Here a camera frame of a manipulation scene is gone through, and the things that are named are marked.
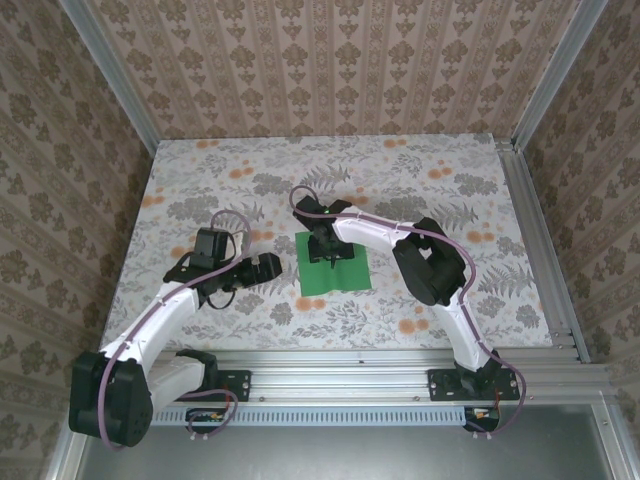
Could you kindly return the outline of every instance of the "table surface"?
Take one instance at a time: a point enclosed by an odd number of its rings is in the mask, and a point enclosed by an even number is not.
[[[488,134],[163,141],[104,340],[113,340],[148,305],[212,213],[231,208],[254,228],[251,254],[275,252],[283,274],[239,291],[225,310],[204,306],[167,349],[449,347],[436,309],[417,302],[394,259],[375,251],[368,251],[371,290],[300,296],[294,238],[304,227],[287,201],[300,183],[326,204],[342,198],[398,221],[436,219],[477,263],[469,297],[487,340],[496,347],[551,345]],[[214,297],[218,305],[226,302]]]

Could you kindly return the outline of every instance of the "purple cable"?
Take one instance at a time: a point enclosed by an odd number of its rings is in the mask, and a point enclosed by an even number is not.
[[[525,397],[526,397],[526,394],[527,394],[527,382],[525,381],[524,375],[522,374],[522,372],[520,372],[520,370],[518,370],[516,367],[511,365],[509,362],[507,362],[507,361],[503,360],[502,358],[498,357],[493,352],[491,352],[489,350],[489,348],[487,348],[487,346],[482,342],[482,339],[480,337],[480,333],[478,332],[478,330],[476,329],[475,325],[473,324],[473,321],[471,320],[471,315],[469,314],[469,311],[467,310],[467,306],[465,305],[465,296],[467,295],[467,292],[469,292],[469,290],[471,289],[471,286],[473,285],[473,283],[476,280],[477,269],[476,269],[476,264],[473,261],[473,258],[471,257],[469,252],[467,252],[467,250],[462,245],[460,245],[458,242],[456,242],[455,240],[452,240],[449,237],[446,237],[444,235],[440,235],[440,234],[434,233],[434,232],[429,232],[427,230],[422,230],[420,228],[415,228],[413,226],[398,225],[396,222],[389,222],[389,221],[381,220],[379,218],[372,217],[372,216],[367,215],[365,213],[356,214],[356,213],[307,213],[307,212],[304,212],[304,211],[300,210],[299,208],[297,208],[295,203],[293,202],[293,194],[295,192],[297,192],[298,190],[307,190],[307,191],[311,192],[316,201],[318,200],[318,195],[316,194],[316,192],[311,187],[308,187],[307,185],[298,185],[296,187],[293,187],[291,189],[291,191],[289,192],[289,205],[291,205],[291,208],[293,209],[294,212],[296,212],[297,214],[302,215],[304,217],[308,217],[308,218],[360,218],[362,220],[367,220],[369,222],[376,223],[376,224],[381,225],[383,227],[393,228],[395,230],[399,230],[399,231],[402,231],[402,232],[417,233],[418,235],[424,235],[424,236],[427,236],[427,237],[435,238],[436,240],[440,240],[442,242],[445,242],[445,243],[451,245],[452,247],[454,247],[456,250],[458,250],[460,255],[462,255],[464,257],[464,259],[467,261],[467,263],[469,264],[469,268],[471,270],[471,276],[469,277],[469,281],[462,288],[462,291],[460,292],[460,295],[458,296],[458,302],[460,302],[460,308],[462,309],[462,313],[464,314],[464,317],[466,318],[467,323],[469,324],[469,328],[471,329],[471,333],[473,334],[474,338],[476,339],[476,342],[478,343],[478,345],[480,345],[480,348],[482,349],[482,351],[484,353],[486,353],[490,358],[492,358],[493,360],[495,360],[496,362],[501,364],[502,366],[504,366],[504,367],[510,369],[511,371],[513,371],[518,376],[518,378],[520,379],[520,383],[522,384],[522,392],[520,394],[520,400],[518,402],[518,406],[516,407],[516,411],[513,413],[513,415],[511,415],[509,420],[507,420],[507,422],[503,426],[501,426],[500,428],[494,430],[491,433],[484,432],[484,431],[480,431],[480,433],[483,433],[485,436],[496,435],[496,434],[502,432],[509,425],[511,425],[513,423],[513,421],[518,417],[518,415],[520,415],[520,412],[522,411],[522,407],[524,406],[524,401],[525,401]]]
[[[136,336],[136,334],[140,331],[140,329],[142,329],[142,327],[145,326],[145,324],[149,321],[149,319],[153,316],[154,313],[156,313],[158,311],[158,309],[160,309],[160,307],[168,302],[169,300],[171,300],[171,298],[173,298],[175,295],[177,295],[178,293],[180,293],[181,291],[190,288],[200,282],[204,282],[205,280],[209,280],[210,278],[213,277],[217,277],[218,275],[224,273],[224,272],[228,272],[229,270],[231,270],[233,267],[235,267],[238,263],[240,263],[249,253],[249,247],[251,246],[251,225],[249,225],[249,221],[246,219],[246,217],[244,215],[242,215],[239,212],[236,212],[235,210],[221,210],[219,212],[216,212],[213,217],[211,218],[211,225],[213,226],[213,221],[215,220],[215,218],[222,214],[231,214],[231,215],[235,215],[237,216],[242,223],[245,226],[245,229],[247,231],[247,237],[248,240],[246,242],[246,247],[241,249],[241,254],[240,256],[238,256],[237,258],[234,258],[231,263],[229,263],[229,265],[226,265],[222,268],[219,268],[218,270],[211,272],[211,273],[207,273],[206,275],[202,275],[201,277],[195,278],[183,285],[180,285],[179,287],[175,288],[174,290],[171,290],[169,293],[167,293],[164,297],[162,297],[162,299],[160,299],[158,302],[156,302],[153,307],[151,307],[149,309],[149,311],[144,315],[144,317],[142,317],[142,319],[138,322],[138,324],[135,326],[135,328],[133,328],[133,330],[131,330],[131,332],[129,333],[129,335],[127,335],[127,337],[124,339],[124,341],[122,342],[122,344],[120,345],[120,347],[118,347],[118,349],[116,350],[116,352],[113,354],[113,356],[109,359],[109,362],[107,363],[107,366],[104,369],[104,373],[102,374],[102,378],[100,379],[100,388],[98,390],[98,429],[100,430],[100,439],[102,440],[102,443],[105,444],[105,446],[107,448],[109,448],[110,450],[113,451],[120,451],[124,448],[124,446],[122,445],[114,445],[113,443],[111,443],[111,441],[109,440],[109,434],[107,433],[107,424],[106,424],[106,420],[105,420],[105,416],[104,416],[104,401],[105,401],[105,396],[107,393],[107,385],[109,384],[109,378],[111,377],[111,372],[113,370],[113,367],[116,364],[116,361],[118,360],[118,358],[120,357],[120,355],[122,355],[122,352],[124,352],[128,346],[127,346],[127,342],[130,342],[131,340],[133,340],[133,338]]]
[[[218,427],[211,432],[211,434],[207,434],[210,437],[213,437],[215,435],[218,435],[222,430],[224,430],[227,425],[229,425],[229,422],[231,420],[234,419],[234,417],[236,416],[236,412],[238,411],[238,397],[235,393],[233,393],[231,390],[225,390],[225,389],[215,389],[215,390],[205,390],[204,392],[193,392],[193,393],[186,393],[183,396],[181,396],[178,400],[183,400],[185,398],[198,398],[198,397],[207,397],[209,395],[216,395],[216,394],[223,394],[223,395],[228,395],[232,398],[233,400],[233,410],[231,410],[231,413],[229,414],[229,416],[220,424],[218,425]],[[189,430],[189,433],[191,434],[195,434],[195,432],[193,431],[193,422],[194,419],[200,415],[197,415],[198,412],[196,412],[190,419],[189,419],[189,423],[187,424],[187,430]],[[209,413],[206,411],[202,411],[201,412],[202,415]]]

